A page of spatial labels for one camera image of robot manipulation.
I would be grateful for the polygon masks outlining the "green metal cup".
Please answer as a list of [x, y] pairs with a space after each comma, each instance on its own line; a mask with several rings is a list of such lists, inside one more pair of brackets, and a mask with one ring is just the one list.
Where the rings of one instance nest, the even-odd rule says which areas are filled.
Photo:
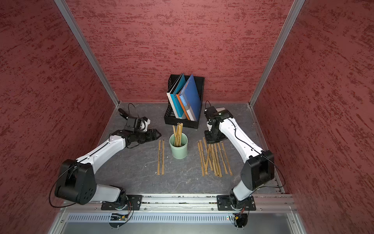
[[175, 159], [182, 160], [188, 155], [188, 137], [186, 134], [182, 134], [181, 146], [174, 146], [175, 136], [171, 135], [169, 138], [169, 144], [171, 147], [171, 153]]

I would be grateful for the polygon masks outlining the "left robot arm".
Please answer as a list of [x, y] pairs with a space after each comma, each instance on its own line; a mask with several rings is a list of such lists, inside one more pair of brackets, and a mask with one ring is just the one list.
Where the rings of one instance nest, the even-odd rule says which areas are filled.
[[72, 204], [85, 205], [90, 202], [103, 202], [115, 210], [133, 208], [125, 191], [120, 187], [96, 183], [95, 174], [116, 153], [131, 149], [161, 137], [156, 129], [150, 129], [146, 117], [127, 117], [123, 129], [111, 133], [106, 141], [89, 153], [75, 159], [66, 160], [60, 167], [59, 176], [50, 193]]

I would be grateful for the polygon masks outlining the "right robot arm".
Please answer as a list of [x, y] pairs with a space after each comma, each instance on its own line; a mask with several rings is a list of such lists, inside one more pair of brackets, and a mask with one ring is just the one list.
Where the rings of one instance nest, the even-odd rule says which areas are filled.
[[215, 144], [228, 139], [243, 160], [241, 180], [229, 195], [232, 208], [242, 209], [257, 189], [274, 179], [274, 155], [254, 143], [227, 109], [218, 111], [210, 106], [204, 110], [204, 116], [208, 127], [204, 132], [206, 142]]

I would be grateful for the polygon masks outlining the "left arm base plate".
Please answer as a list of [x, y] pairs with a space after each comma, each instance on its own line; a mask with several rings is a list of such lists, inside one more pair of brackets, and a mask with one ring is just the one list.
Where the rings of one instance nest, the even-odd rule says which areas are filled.
[[103, 211], [139, 211], [142, 204], [142, 195], [121, 195], [116, 202], [102, 202]]

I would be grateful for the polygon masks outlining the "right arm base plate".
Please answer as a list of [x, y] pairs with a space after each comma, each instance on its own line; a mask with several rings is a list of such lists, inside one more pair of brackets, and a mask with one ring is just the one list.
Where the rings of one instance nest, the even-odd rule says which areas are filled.
[[253, 196], [238, 201], [234, 195], [218, 195], [217, 207], [219, 211], [256, 211], [256, 204]]

